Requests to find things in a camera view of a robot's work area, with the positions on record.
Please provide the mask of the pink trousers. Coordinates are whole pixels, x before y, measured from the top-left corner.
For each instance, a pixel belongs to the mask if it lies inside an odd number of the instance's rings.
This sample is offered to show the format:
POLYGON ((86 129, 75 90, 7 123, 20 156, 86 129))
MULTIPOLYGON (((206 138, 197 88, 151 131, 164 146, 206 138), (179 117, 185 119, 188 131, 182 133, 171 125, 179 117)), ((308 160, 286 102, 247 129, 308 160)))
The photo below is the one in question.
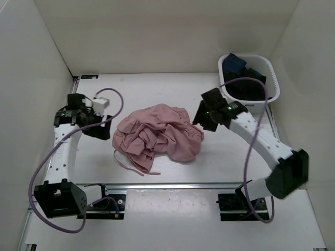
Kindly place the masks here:
POLYGON ((175 162, 192 162, 204 137, 184 108, 158 104, 125 117, 114 132, 113 147, 133 164, 131 171, 154 175, 156 154, 166 154, 175 162))

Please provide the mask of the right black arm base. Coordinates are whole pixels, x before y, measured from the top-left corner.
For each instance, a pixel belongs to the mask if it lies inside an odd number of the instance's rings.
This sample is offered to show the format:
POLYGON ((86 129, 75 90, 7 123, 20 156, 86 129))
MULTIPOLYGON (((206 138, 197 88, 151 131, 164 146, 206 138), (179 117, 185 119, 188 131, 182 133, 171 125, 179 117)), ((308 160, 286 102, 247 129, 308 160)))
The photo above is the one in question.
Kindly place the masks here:
MULTIPOLYGON (((243 202, 235 193, 220 193, 216 203, 219 205, 221 222, 258 221, 246 202, 243 202)), ((264 198, 251 201, 257 215, 269 220, 269 212, 264 198)))

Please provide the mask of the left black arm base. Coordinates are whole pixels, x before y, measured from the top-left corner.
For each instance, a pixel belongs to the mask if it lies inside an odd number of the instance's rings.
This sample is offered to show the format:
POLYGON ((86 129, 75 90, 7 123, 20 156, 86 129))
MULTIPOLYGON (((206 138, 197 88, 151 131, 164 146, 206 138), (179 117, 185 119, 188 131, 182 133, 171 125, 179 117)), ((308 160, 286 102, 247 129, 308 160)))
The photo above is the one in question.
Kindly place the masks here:
POLYGON ((105 184, 79 186, 88 199, 87 220, 123 220, 126 209, 126 192, 108 188, 105 184))

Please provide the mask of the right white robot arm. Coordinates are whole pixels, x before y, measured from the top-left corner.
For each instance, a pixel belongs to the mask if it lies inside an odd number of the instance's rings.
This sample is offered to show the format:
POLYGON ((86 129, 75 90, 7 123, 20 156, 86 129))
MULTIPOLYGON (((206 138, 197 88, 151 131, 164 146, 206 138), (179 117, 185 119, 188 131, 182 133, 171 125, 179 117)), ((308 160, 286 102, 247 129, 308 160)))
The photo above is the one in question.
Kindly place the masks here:
POLYGON ((243 138, 267 163, 272 171, 268 177, 247 182, 236 189, 235 203, 241 209, 249 208, 254 200, 273 196, 284 199, 309 178, 309 155, 279 141, 260 127, 247 108, 234 101, 228 103, 218 88, 202 94, 202 100, 193 120, 207 131, 216 131, 223 125, 243 138))

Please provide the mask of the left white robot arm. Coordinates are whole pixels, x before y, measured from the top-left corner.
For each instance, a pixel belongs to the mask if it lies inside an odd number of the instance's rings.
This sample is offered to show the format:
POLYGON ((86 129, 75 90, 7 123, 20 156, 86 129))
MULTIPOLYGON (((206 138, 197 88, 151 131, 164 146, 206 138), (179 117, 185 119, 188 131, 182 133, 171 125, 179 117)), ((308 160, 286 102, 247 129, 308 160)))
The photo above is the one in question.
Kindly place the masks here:
POLYGON ((78 186, 73 182, 78 143, 82 135, 100 140, 110 138, 110 116, 104 116, 109 100, 86 99, 83 94, 69 94, 67 105, 54 118, 57 150, 51 155, 43 184, 33 195, 47 218, 82 215, 87 206, 108 207, 110 197, 103 185, 78 186))

